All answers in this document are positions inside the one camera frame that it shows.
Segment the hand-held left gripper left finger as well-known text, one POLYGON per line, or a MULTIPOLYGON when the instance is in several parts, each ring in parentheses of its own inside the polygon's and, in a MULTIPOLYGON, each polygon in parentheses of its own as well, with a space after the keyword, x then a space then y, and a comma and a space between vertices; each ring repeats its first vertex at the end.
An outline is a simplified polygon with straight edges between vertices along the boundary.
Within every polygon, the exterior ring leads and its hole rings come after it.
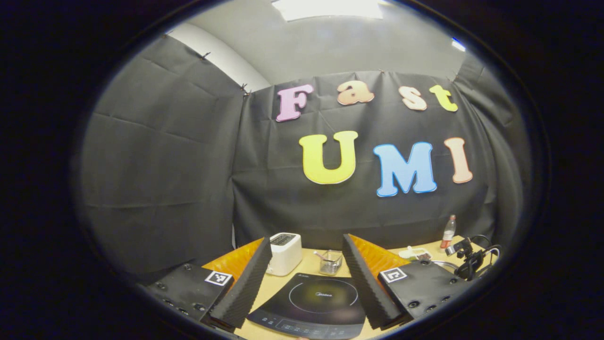
POLYGON ((192 322, 234 331, 250 313, 271 258, 263 237, 205 265, 182 264, 139 288, 192 322))

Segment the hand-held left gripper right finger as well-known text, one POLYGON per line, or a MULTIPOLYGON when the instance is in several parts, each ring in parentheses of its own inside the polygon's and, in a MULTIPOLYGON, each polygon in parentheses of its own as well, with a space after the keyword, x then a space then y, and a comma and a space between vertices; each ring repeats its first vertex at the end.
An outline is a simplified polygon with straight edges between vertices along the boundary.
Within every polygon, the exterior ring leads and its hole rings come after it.
POLYGON ((434 261, 406 261, 352 234, 343 235, 342 252, 373 329, 423 318, 470 288, 434 261))

